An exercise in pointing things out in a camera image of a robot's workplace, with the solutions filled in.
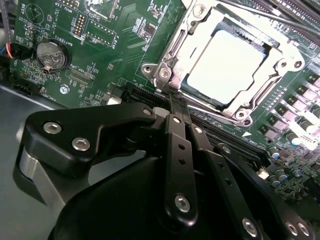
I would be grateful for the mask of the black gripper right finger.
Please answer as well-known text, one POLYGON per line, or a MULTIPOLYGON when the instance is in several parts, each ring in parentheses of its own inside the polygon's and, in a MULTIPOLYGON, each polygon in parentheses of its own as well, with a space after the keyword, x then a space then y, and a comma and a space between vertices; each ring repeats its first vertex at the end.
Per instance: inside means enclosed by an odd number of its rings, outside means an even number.
POLYGON ((224 143, 211 146, 205 132, 192 123, 187 101, 178 97, 178 109, 188 124, 193 153, 204 169, 208 204, 220 200, 219 240, 314 240, 312 228, 224 143))

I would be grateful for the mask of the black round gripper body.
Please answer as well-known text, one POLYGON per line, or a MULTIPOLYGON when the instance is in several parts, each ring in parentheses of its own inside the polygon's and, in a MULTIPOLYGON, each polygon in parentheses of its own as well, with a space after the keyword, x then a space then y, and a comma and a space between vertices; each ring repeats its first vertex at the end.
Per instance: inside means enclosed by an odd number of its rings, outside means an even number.
POLYGON ((140 159, 76 194, 62 209, 52 240, 239 240, 211 176, 195 172, 198 217, 182 229, 165 215, 164 164, 140 159))

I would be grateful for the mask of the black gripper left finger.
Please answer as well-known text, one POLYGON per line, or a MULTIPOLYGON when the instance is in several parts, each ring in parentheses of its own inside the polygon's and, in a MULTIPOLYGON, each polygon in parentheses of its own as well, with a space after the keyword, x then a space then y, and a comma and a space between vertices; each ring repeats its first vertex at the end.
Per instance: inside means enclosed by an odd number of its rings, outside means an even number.
POLYGON ((187 229, 198 219, 189 126, 178 97, 31 114, 14 168, 17 186, 49 207, 56 221, 78 193, 150 157, 164 165, 164 214, 187 229))

